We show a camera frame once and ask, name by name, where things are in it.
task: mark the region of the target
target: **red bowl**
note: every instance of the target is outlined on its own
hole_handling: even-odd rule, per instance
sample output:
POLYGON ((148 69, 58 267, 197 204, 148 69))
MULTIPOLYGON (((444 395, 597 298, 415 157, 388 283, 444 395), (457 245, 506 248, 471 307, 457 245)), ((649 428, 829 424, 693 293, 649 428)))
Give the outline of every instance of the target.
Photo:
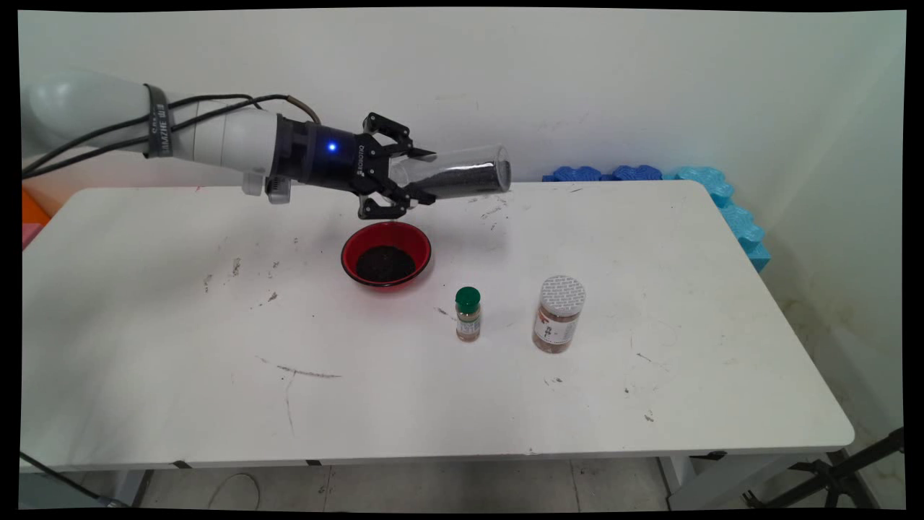
POLYGON ((404 222, 378 222, 353 233, 340 252, 340 265, 350 278, 374 288, 396 288, 416 278, 430 263, 432 255, 430 239, 420 229, 404 222), (371 281, 356 272, 359 257, 373 247, 390 245, 404 251, 414 260, 414 272, 390 281, 371 281))

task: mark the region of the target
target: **spice jar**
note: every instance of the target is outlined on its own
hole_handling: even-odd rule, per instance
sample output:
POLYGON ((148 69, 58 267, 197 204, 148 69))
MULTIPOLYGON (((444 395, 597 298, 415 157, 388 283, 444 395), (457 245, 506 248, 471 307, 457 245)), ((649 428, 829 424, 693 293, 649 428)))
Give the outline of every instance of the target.
POLYGON ((456 335, 462 341, 477 340, 481 334, 481 293, 463 287, 456 293, 456 335))
POLYGON ((547 353, 562 353, 570 345, 584 307, 584 286, 563 275, 542 283, 539 312, 532 328, 532 342, 547 353))

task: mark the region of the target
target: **white lid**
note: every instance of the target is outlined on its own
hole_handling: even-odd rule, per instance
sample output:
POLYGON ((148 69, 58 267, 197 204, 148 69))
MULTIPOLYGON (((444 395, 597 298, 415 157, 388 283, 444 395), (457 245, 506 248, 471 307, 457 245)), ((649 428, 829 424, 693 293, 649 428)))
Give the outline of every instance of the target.
POLYGON ((584 307, 584 286, 564 275, 556 275, 542 283, 542 306, 556 316, 574 316, 584 307))

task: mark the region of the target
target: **black wrist band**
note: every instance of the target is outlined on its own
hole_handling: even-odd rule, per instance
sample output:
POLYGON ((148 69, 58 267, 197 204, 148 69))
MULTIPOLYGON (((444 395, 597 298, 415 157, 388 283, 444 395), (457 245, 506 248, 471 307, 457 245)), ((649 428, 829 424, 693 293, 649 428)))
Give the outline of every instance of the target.
POLYGON ((173 139, 170 130, 170 107, 167 106, 167 96, 161 89, 144 84, 151 93, 151 116, 148 118, 148 153, 145 158, 172 157, 173 139))

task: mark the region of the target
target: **dirt in bowl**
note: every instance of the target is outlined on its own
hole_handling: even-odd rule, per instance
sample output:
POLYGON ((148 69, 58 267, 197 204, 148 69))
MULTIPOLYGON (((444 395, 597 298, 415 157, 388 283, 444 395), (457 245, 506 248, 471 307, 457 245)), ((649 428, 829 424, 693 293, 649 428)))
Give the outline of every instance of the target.
POLYGON ((391 245, 373 247, 356 262, 356 274, 376 283, 402 279, 416 268, 409 254, 391 245))

